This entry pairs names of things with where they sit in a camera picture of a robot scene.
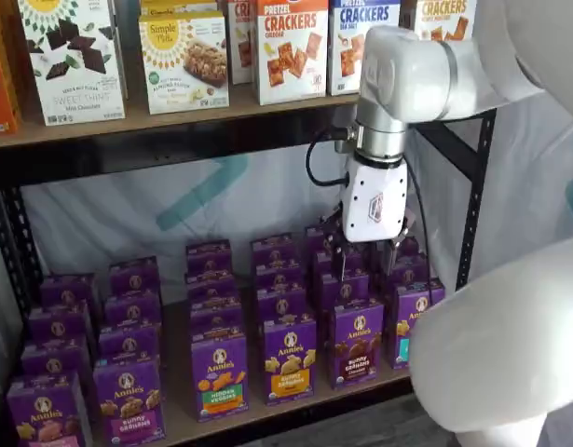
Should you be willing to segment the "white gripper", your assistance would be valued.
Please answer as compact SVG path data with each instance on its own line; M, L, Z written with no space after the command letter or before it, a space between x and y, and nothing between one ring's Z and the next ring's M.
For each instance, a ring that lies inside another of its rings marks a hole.
M365 164L362 157L350 157L346 164L348 186L342 190L341 205L320 218L324 248L332 256L334 275L342 280L351 243L386 240L382 270L386 275L399 258L417 254L417 240L411 229L416 215L406 206L406 163Z

